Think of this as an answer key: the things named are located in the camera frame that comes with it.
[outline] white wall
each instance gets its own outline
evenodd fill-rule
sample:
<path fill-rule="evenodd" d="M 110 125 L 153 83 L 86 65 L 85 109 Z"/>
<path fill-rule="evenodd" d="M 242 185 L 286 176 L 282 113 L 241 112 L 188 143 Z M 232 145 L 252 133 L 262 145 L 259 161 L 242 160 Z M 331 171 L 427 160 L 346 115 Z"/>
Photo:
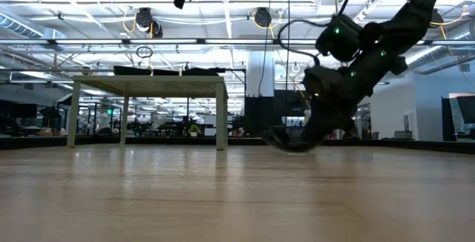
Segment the white wall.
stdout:
<path fill-rule="evenodd" d="M 52 106 L 68 93 L 61 88 L 46 88 L 41 84 L 35 84 L 33 90 L 25 89 L 23 85 L 0 85 L 1 100 L 44 106 Z"/>
<path fill-rule="evenodd" d="M 475 73 L 465 75 L 475 85 Z M 441 98 L 448 98 L 450 93 L 474 93 L 475 87 L 465 79 L 458 67 L 427 76 L 415 76 L 415 81 L 419 139 L 443 141 Z"/>
<path fill-rule="evenodd" d="M 415 83 L 411 76 L 394 79 L 390 85 L 375 88 L 371 103 L 371 129 L 379 139 L 394 137 L 394 131 L 404 130 L 404 115 L 410 114 L 410 130 L 418 139 Z"/>

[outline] ceiling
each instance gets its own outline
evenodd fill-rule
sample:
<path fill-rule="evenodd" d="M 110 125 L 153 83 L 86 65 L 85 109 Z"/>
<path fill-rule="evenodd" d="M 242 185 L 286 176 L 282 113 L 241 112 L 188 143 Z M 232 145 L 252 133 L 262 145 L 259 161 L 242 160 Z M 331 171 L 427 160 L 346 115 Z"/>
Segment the ceiling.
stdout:
<path fill-rule="evenodd" d="M 449 39 L 472 40 L 471 36 L 457 36 L 462 28 L 472 21 L 475 12 L 473 0 L 438 0 L 436 8 L 445 22 L 453 22 L 445 26 Z M 358 24 L 383 22 L 390 19 L 406 0 L 350 0 L 344 11 L 356 19 Z M 141 7 L 150 7 L 154 19 L 163 29 L 164 39 L 272 39 L 277 35 L 279 27 L 293 19 L 307 19 L 324 22 L 335 13 L 335 0 L 197 0 L 188 1 L 182 10 L 173 5 L 173 0 L 0 0 L 0 13 L 3 11 L 13 15 L 21 22 L 36 30 L 46 28 L 57 30 L 68 39 L 147 39 L 147 35 L 138 30 L 128 32 L 134 25 L 134 14 Z M 272 31 L 258 27 L 252 20 L 257 7 L 270 7 Z M 291 39 L 316 39 L 322 29 L 294 24 L 291 27 Z M 25 39 L 24 36 L 11 30 L 0 28 L 1 39 Z M 425 40 L 443 39 L 439 28 L 430 29 Z M 70 72 L 90 66 L 99 74 L 109 74 L 113 65 L 139 66 L 141 59 L 135 55 L 137 46 L 124 45 L 67 45 L 61 51 L 47 50 L 41 46 L 0 45 L 0 50 L 13 54 L 28 56 L 32 61 L 26 62 L 32 68 L 63 69 L 53 74 L 58 80 L 68 80 L 77 72 Z M 179 70 L 185 63 L 199 68 L 224 67 L 246 68 L 250 50 L 264 50 L 263 45 L 150 45 L 154 55 L 140 63 L 141 68 Z M 436 48 L 415 46 L 406 53 L 412 57 L 411 72 L 423 72 L 434 66 L 453 61 L 448 57 L 445 47 Z M 310 53 L 316 53 L 312 45 L 302 46 Z M 266 46 L 267 53 L 272 56 L 276 65 L 285 65 L 287 52 L 274 45 Z M 471 46 L 456 50 L 457 56 L 470 55 Z M 312 64 L 307 56 L 291 53 L 289 55 L 289 74 L 296 80 L 302 78 L 301 69 Z M 338 67 L 340 62 L 331 56 L 321 58 L 322 65 Z M 297 65 L 299 72 L 292 71 Z M 26 68 L 8 65 L 4 68 Z M 29 76 L 27 73 L 14 74 L 18 80 L 38 80 L 40 76 Z M 227 72 L 224 74 L 228 87 L 236 93 L 230 100 L 231 104 L 241 104 L 244 94 L 243 77 L 240 74 Z M 383 81 L 390 82 L 397 77 L 388 74 Z M 285 79 L 277 78 L 278 88 L 285 88 Z"/>

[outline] ceiling duct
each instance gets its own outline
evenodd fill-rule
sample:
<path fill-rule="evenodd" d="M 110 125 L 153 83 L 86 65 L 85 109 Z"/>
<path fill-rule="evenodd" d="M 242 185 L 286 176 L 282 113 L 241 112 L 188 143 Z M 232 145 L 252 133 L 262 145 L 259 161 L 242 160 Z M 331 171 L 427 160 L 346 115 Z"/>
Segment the ceiling duct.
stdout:
<path fill-rule="evenodd" d="M 459 40 L 459 39 L 475 39 L 475 20 L 470 20 L 469 23 L 462 25 L 447 33 L 447 39 Z M 447 46 L 431 46 L 427 49 L 420 50 L 406 58 L 409 69 L 419 68 L 423 65 L 434 62 L 434 59 L 441 59 L 449 54 Z"/>
<path fill-rule="evenodd" d="M 66 35 L 48 27 L 35 26 L 33 23 L 9 10 L 0 7 L 0 27 L 13 31 L 29 39 L 65 39 Z M 42 45 L 44 48 L 63 50 L 61 45 Z"/>

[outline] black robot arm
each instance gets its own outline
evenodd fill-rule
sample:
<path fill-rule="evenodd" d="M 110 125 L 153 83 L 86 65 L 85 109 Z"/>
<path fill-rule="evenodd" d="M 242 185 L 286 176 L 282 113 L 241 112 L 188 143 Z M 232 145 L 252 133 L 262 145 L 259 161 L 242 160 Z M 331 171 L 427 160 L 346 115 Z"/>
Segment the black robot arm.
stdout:
<path fill-rule="evenodd" d="M 407 69 L 400 54 L 424 37 L 435 3 L 436 0 L 409 0 L 390 21 L 369 23 L 364 28 L 342 13 L 333 16 L 315 47 L 323 55 L 353 62 L 333 70 L 315 61 L 314 67 L 305 70 L 303 84 L 310 96 L 318 99 L 313 102 L 312 116 L 300 139 L 290 139 L 284 128 L 272 128 L 263 135 L 265 141 L 285 151 L 307 151 L 333 130 L 349 131 L 354 126 L 351 117 L 357 105 L 373 95 L 373 88 L 383 76 L 389 71 L 399 75 Z"/>

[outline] white column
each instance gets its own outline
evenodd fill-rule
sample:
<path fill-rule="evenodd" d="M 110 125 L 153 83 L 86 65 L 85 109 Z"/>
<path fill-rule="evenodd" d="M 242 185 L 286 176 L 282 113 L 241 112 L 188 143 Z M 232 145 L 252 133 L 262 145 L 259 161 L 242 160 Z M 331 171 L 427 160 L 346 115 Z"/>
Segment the white column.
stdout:
<path fill-rule="evenodd" d="M 216 84 L 216 149 L 225 150 L 228 145 L 228 97 L 225 85 Z"/>
<path fill-rule="evenodd" d="M 77 114 L 79 113 L 79 95 L 81 94 L 81 82 L 74 82 L 73 96 L 71 97 L 71 111 L 68 126 L 68 147 L 74 147 L 76 142 Z"/>
<path fill-rule="evenodd" d="M 269 50 L 267 52 L 249 51 L 249 60 L 247 62 L 246 95 L 248 97 L 259 97 L 259 94 L 261 94 L 262 97 L 273 97 L 274 78 L 275 61 L 273 50 Z"/>
<path fill-rule="evenodd" d="M 128 112 L 127 94 L 124 95 L 124 106 L 122 107 L 122 122 L 120 123 L 120 144 L 125 145 L 125 138 L 127 137 L 127 112 Z"/>

